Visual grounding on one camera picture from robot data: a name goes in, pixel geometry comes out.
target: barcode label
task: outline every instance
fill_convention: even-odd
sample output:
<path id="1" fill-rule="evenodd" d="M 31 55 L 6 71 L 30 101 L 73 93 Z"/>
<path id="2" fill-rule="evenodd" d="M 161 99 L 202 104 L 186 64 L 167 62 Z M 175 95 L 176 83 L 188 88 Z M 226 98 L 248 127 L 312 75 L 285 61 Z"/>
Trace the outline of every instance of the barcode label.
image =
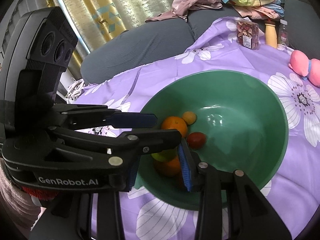
<path id="1" fill-rule="evenodd" d="M 243 40 L 243 46 L 251 49 L 251 38 L 243 35 L 242 40 Z"/>

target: purple floral tablecloth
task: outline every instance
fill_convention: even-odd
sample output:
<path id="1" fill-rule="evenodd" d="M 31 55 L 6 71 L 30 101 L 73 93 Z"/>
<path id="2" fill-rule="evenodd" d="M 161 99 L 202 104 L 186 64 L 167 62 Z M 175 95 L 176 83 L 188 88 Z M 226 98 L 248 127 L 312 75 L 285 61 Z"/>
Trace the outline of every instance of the purple floral tablecloth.
<path id="1" fill-rule="evenodd" d="M 292 50 L 265 45 L 262 32 L 260 42 L 259 50 L 240 46 L 236 42 L 235 18 L 220 18 L 185 53 L 86 87 L 76 103 L 139 112 L 159 90 L 193 73 L 226 69 L 260 79 L 280 98 L 289 123 L 284 160 L 262 192 L 295 238 L 320 203 L 320 89 L 288 67 Z M 107 126 L 82 131 L 116 137 L 124 130 Z M 121 193 L 121 209 L 127 240 L 194 238 L 197 212 L 173 207 L 143 186 L 136 185 L 131 192 Z M 227 217 L 224 210 L 224 238 Z"/>

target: green bowl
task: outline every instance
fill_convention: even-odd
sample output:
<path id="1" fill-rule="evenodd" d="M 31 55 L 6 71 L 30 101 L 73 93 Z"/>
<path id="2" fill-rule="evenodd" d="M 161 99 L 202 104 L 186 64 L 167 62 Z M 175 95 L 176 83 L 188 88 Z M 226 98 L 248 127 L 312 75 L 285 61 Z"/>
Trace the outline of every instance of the green bowl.
<path id="1" fill-rule="evenodd" d="M 262 189 L 278 170 L 288 143 L 288 121 L 277 95 L 263 82 L 235 71 L 215 70 L 181 78 L 159 91 L 141 112 L 154 113 L 159 129 L 168 116 L 193 111 L 189 133 L 207 135 L 196 151 L 218 170 L 243 170 Z M 199 193 L 183 192 L 175 180 L 154 170 L 151 155 L 141 157 L 135 188 L 179 208 L 198 210 Z"/>

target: pink folded fabric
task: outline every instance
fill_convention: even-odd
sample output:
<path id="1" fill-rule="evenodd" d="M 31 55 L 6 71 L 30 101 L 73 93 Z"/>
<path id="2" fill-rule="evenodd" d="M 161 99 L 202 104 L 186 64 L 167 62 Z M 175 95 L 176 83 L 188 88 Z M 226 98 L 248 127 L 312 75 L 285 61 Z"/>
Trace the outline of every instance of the pink folded fabric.
<path id="1" fill-rule="evenodd" d="M 30 195 L 12 185 L 4 174 L 4 165 L 3 159 L 0 159 L 0 200 L 13 223 L 28 238 L 41 209 L 32 202 Z"/>
<path id="2" fill-rule="evenodd" d="M 147 18 L 145 22 L 162 21 L 178 17 L 187 21 L 189 10 L 220 9 L 221 7 L 221 0 L 173 0 L 170 11 L 164 12 L 156 17 Z"/>
<path id="3" fill-rule="evenodd" d="M 265 19 L 280 19 L 280 15 L 274 10 L 264 6 L 248 7 L 248 6 L 234 6 L 234 9 L 241 15 L 241 17 L 249 16 L 254 20 Z"/>

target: blue ribbon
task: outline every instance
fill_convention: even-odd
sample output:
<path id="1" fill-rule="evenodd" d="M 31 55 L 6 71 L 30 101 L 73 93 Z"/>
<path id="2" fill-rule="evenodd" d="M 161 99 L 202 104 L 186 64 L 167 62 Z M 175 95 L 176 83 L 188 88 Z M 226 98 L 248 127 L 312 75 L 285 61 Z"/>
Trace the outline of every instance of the blue ribbon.
<path id="1" fill-rule="evenodd" d="M 307 80 L 309 78 L 310 71 L 311 71 L 311 60 L 309 60 L 308 75 L 306 77 L 302 77 L 303 80 Z"/>

